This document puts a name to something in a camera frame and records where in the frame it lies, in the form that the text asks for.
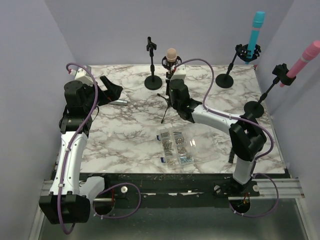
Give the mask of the silver mesh microphone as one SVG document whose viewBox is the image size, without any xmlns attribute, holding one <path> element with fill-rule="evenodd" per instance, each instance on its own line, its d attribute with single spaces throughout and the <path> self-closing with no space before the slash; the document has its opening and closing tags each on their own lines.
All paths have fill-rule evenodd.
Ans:
<svg viewBox="0 0 320 240">
<path fill-rule="evenodd" d="M 112 101 L 110 104 L 119 105 L 119 106 L 127 106 L 128 102 L 123 99 L 118 99 L 118 100 Z"/>
</svg>

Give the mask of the black round-base mic stand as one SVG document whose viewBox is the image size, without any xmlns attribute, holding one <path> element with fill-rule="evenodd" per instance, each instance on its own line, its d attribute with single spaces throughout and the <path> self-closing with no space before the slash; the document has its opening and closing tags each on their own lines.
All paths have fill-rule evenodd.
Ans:
<svg viewBox="0 0 320 240">
<path fill-rule="evenodd" d="M 154 42 L 152 42 L 151 37 L 148 36 L 146 50 L 149 52 L 149 56 L 150 56 L 151 75 L 145 79 L 144 86 L 151 91 L 160 89 L 163 83 L 162 79 L 159 76 L 155 75 L 154 50 L 156 49 L 157 49 L 157 45 Z"/>
</svg>

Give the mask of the black tripod mic stand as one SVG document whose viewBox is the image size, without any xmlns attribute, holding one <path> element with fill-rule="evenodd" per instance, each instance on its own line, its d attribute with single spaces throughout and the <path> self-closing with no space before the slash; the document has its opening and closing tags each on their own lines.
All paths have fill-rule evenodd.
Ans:
<svg viewBox="0 0 320 240">
<path fill-rule="evenodd" d="M 162 120 L 161 120 L 161 122 L 160 122 L 161 124 L 164 123 L 165 116 L 166 116 L 166 113 L 167 113 L 168 109 L 169 109 L 170 107 L 172 107 L 172 102 L 171 102 L 171 97 L 170 97 L 170 86 L 169 86 L 169 84 L 170 84 L 170 81 L 171 81 L 171 77 L 172 77 L 173 74 L 174 74 L 174 71 L 171 70 L 171 68 L 172 68 L 172 66 L 178 65 L 178 64 L 180 64 L 181 62 L 182 62 L 182 59 L 180 58 L 180 56 L 177 56 L 177 57 L 175 58 L 175 60 L 169 60 L 169 58 L 168 58 L 167 56 L 164 56 L 164 57 L 162 58 L 161 64 L 162 64 L 162 66 L 167 70 L 166 75 L 165 75 L 165 83 L 166 83 L 165 95 L 166 95 L 167 97 L 162 96 L 162 95 L 159 94 L 159 93 L 157 94 L 157 96 L 158 96 L 158 97 L 161 97 L 161 98 L 163 98 L 163 99 L 165 100 L 165 102 L 166 102 L 166 104 L 167 104 L 167 107 L 166 107 L 166 109 L 165 109 L 164 115 L 163 115 Z"/>
</svg>

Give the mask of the beige microphone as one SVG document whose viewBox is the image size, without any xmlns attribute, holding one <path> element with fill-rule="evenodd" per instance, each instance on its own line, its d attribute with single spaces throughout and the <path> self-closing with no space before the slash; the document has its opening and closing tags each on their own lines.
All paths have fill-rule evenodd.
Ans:
<svg viewBox="0 0 320 240">
<path fill-rule="evenodd" d="M 174 63 L 177 60 L 177 51 L 175 48 L 169 48 L 166 52 L 166 60 L 170 63 Z"/>
</svg>

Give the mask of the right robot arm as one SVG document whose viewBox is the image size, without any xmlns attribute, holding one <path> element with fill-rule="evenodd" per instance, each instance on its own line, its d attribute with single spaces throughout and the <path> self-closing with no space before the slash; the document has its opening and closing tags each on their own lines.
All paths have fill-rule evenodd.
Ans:
<svg viewBox="0 0 320 240">
<path fill-rule="evenodd" d="M 188 87 L 182 79 L 169 83 L 169 95 L 173 109 L 183 120 L 212 127 L 230 136 L 232 150 L 237 156 L 230 191 L 236 196 L 247 192 L 254 159 L 267 141 L 254 116 L 251 113 L 227 115 L 206 110 L 200 101 L 190 98 Z"/>
</svg>

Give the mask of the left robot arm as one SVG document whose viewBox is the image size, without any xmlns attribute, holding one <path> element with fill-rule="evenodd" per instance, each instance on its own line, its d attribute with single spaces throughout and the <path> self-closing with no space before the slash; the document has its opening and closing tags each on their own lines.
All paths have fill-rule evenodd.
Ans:
<svg viewBox="0 0 320 240">
<path fill-rule="evenodd" d="M 39 199 L 39 207 L 53 225 L 87 222 L 94 198 L 107 197 L 111 191 L 111 185 L 100 176 L 88 177 L 80 185 L 83 152 L 93 122 L 93 103 L 97 101 L 98 106 L 103 106 L 117 101 L 123 90 L 104 75 L 100 80 L 106 90 L 79 80 L 64 85 L 66 106 L 59 122 L 61 147 L 58 167 L 49 194 Z"/>
</svg>

